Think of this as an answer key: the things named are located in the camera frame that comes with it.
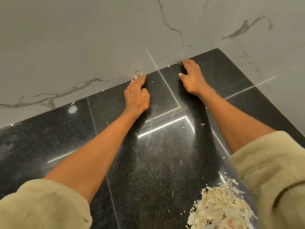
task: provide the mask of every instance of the forearm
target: forearm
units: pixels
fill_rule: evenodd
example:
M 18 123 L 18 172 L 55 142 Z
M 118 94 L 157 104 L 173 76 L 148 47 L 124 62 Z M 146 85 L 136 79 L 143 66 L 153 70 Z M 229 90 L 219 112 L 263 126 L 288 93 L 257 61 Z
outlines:
M 221 98 L 214 90 L 199 96 L 212 113 L 232 153 L 274 130 Z
M 125 111 L 94 139 L 60 162 L 45 178 L 71 187 L 91 202 L 137 118 Z

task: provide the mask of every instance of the hand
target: hand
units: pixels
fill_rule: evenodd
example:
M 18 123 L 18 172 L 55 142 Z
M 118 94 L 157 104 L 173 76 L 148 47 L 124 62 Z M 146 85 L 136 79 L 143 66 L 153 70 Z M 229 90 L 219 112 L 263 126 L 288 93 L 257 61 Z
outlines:
M 179 73 L 179 77 L 183 82 L 185 89 L 199 98 L 204 98 L 205 95 L 215 92 L 205 81 L 200 67 L 191 59 L 185 59 L 182 61 L 187 75 Z
M 131 113 L 138 118 L 149 107 L 149 93 L 142 88 L 146 75 L 136 77 L 124 91 L 126 108 L 124 112 Z

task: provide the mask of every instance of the sleeve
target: sleeve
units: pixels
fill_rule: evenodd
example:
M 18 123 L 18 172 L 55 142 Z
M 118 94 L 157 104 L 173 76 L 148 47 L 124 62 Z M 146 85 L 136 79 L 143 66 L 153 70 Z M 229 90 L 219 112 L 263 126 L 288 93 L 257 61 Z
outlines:
M 264 228 L 292 228 L 289 215 L 305 227 L 305 150 L 287 133 L 276 131 L 250 142 L 230 162 L 254 194 Z
M 23 184 L 0 201 L 0 228 L 90 228 L 87 200 L 73 189 L 47 179 Z

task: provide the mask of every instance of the white debris pile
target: white debris pile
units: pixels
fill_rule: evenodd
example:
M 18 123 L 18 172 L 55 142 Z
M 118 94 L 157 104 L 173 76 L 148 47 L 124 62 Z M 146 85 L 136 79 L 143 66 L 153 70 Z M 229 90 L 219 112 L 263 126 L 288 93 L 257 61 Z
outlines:
M 255 215 L 242 199 L 244 192 L 235 187 L 238 182 L 227 179 L 218 185 L 204 188 L 201 192 L 202 199 L 194 202 L 188 219 L 190 229 L 251 228 L 249 219 Z

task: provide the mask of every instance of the white marble backsplash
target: white marble backsplash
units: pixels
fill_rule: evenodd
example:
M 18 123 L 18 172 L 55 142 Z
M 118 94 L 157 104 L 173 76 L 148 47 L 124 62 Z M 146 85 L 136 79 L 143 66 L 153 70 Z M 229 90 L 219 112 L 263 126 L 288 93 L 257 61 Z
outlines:
M 305 135 L 305 0 L 242 0 L 219 48 Z
M 240 0 L 0 0 L 0 128 L 219 45 Z

